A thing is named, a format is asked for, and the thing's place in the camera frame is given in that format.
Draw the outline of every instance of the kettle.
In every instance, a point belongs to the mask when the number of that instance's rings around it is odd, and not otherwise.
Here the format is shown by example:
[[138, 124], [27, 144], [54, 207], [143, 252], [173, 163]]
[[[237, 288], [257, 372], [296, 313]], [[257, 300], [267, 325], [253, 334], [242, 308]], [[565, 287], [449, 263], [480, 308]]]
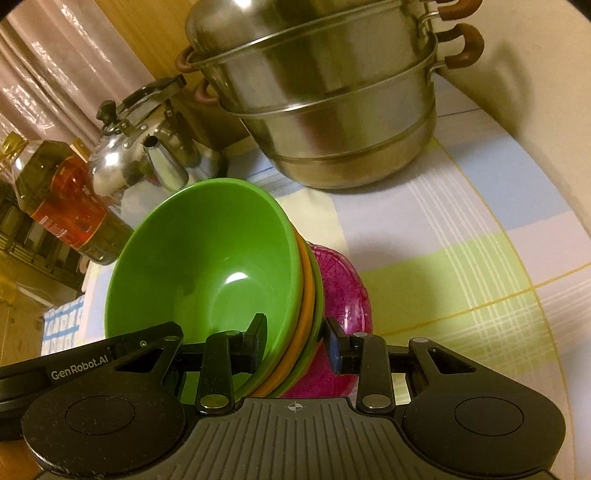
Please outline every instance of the kettle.
[[174, 96], [183, 75], [156, 80], [125, 98], [101, 103], [102, 137], [89, 158], [95, 193], [121, 216], [124, 196], [149, 182], [160, 201], [188, 184], [217, 177], [223, 158], [201, 142]]

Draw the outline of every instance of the cooking oil bottle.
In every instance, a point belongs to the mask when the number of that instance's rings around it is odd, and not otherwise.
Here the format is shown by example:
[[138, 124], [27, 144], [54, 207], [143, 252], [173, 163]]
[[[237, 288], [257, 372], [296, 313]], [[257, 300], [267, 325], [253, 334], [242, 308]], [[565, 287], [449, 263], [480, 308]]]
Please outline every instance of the cooking oil bottle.
[[68, 144], [8, 134], [0, 178], [10, 183], [23, 212], [93, 262], [114, 262], [132, 229], [92, 191], [88, 166]]

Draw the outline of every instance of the wall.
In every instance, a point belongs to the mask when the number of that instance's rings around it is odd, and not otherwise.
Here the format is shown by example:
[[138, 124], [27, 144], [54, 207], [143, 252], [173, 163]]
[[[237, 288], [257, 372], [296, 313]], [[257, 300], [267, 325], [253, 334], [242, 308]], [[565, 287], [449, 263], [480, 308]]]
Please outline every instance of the wall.
[[484, 0], [466, 21], [484, 55], [444, 76], [521, 143], [591, 231], [591, 22], [566, 0]]
[[[174, 59], [189, 42], [184, 22], [189, 0], [95, 0], [130, 48], [155, 78], [178, 74]], [[187, 94], [203, 78], [200, 72], [186, 74]], [[247, 136], [246, 129], [219, 106], [195, 104], [195, 115], [206, 127], [211, 147], [224, 148]]]

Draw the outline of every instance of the sheer curtain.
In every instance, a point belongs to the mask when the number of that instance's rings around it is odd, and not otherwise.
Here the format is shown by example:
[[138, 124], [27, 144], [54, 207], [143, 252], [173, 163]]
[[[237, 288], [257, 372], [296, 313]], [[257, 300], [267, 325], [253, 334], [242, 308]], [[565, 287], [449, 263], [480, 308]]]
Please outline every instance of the sheer curtain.
[[15, 130], [92, 149], [100, 103], [153, 80], [92, 0], [25, 0], [0, 22], [0, 141]]

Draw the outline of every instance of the orange bowl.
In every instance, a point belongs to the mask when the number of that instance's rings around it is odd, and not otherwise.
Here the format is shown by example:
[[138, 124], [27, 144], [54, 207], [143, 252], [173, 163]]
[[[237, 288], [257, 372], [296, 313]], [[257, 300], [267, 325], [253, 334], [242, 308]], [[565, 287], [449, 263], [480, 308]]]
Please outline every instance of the orange bowl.
[[300, 316], [298, 318], [295, 333], [287, 350], [279, 360], [279, 363], [266, 380], [250, 394], [250, 397], [266, 397], [275, 390], [288, 377], [294, 368], [298, 358], [312, 329], [312, 318], [314, 313], [314, 302], [316, 299], [316, 288], [314, 285], [314, 275], [310, 264], [310, 257], [306, 248], [306, 242], [294, 228], [295, 240], [300, 251], [301, 266], [304, 277], [304, 289], [302, 293]]

